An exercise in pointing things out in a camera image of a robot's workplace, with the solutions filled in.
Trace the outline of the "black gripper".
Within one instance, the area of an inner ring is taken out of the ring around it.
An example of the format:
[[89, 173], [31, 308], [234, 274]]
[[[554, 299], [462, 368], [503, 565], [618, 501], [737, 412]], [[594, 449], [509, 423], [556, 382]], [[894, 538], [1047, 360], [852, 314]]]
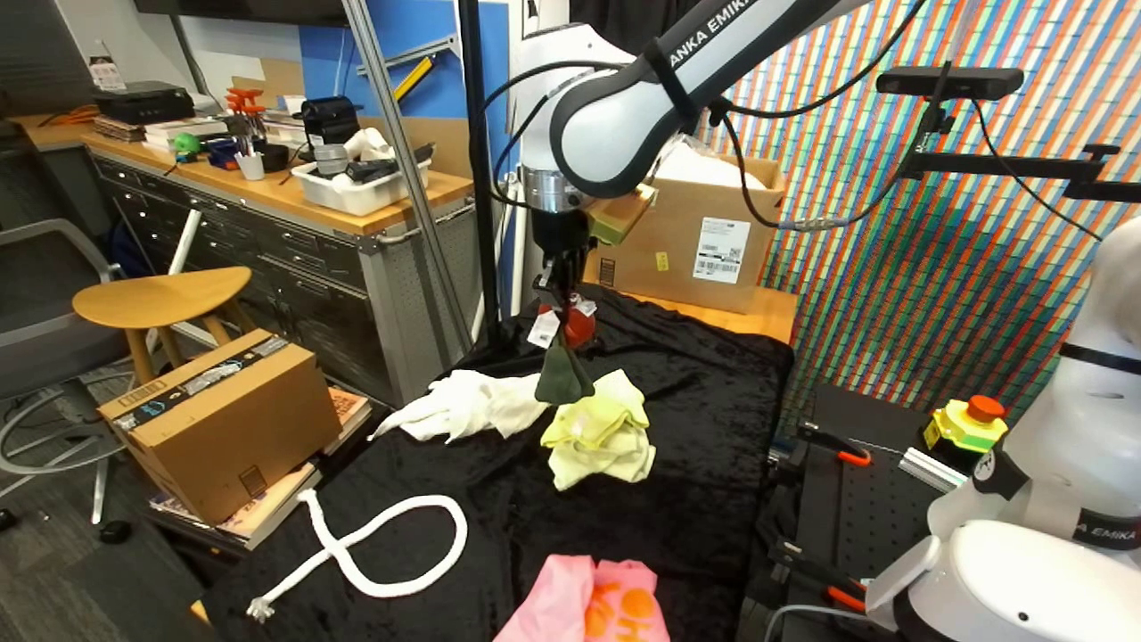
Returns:
[[541, 249], [538, 291], [568, 308], [572, 292], [581, 285], [586, 257], [593, 249], [593, 224], [586, 210], [538, 210], [535, 243]]

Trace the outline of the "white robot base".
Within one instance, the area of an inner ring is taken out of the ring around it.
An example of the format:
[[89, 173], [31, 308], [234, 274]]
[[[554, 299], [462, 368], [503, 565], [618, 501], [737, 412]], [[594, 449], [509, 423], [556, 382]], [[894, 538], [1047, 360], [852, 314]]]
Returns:
[[866, 620], [922, 642], [1141, 642], [1141, 220], [1095, 249], [1022, 419], [926, 538], [866, 582]]

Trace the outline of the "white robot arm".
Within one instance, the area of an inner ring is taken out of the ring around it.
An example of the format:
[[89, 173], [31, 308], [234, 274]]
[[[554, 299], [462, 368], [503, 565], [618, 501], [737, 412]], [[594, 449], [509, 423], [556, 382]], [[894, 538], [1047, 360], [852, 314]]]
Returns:
[[658, 149], [745, 72], [866, 0], [699, 0], [643, 54], [572, 21], [524, 40], [524, 207], [545, 291], [568, 304], [588, 254], [586, 201], [629, 197]]

